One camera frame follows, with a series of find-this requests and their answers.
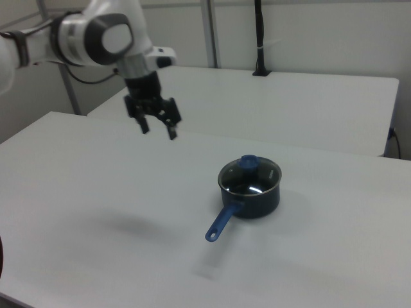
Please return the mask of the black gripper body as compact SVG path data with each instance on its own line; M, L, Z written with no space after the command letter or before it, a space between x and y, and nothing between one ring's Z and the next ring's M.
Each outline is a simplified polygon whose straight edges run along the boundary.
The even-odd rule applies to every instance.
M128 94L125 105L129 112L160 112L162 110L161 84L157 72L140 78L125 79Z

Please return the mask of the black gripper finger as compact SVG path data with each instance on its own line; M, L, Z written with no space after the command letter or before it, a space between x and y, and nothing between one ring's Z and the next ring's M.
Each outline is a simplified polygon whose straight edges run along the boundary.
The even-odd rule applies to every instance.
M142 104L140 104L138 100L132 98L129 95L124 97L124 101L125 106L127 108L128 116L136 120L143 134L148 133L150 129L145 118L145 111Z
M177 104L173 98L162 99L160 107L158 119L166 126L170 140L174 140L177 137L177 124L182 120Z

